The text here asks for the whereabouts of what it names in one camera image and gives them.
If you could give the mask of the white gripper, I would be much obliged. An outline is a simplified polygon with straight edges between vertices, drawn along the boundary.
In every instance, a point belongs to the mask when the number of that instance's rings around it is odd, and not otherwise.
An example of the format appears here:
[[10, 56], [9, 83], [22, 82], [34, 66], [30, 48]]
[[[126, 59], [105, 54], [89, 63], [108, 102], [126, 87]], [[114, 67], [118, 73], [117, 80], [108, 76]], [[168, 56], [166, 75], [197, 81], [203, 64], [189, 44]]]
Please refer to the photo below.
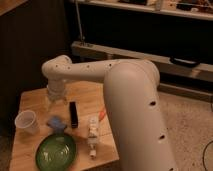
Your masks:
[[[66, 99], [66, 87], [63, 81], [49, 81], [47, 85], [47, 97], [50, 102], [46, 103], [46, 111], [49, 112], [52, 107], [51, 102]], [[64, 111], [68, 110], [68, 102], [62, 102]]]

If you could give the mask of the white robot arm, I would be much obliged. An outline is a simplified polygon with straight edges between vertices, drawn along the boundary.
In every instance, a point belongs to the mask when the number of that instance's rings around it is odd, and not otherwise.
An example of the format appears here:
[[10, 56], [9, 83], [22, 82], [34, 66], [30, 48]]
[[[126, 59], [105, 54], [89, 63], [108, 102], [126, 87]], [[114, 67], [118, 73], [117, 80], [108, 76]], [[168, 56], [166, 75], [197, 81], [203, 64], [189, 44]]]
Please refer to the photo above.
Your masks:
[[103, 97], [123, 171], [179, 171], [159, 105], [158, 68], [149, 60], [74, 63], [60, 55], [42, 65], [51, 102], [68, 81], [103, 84]]

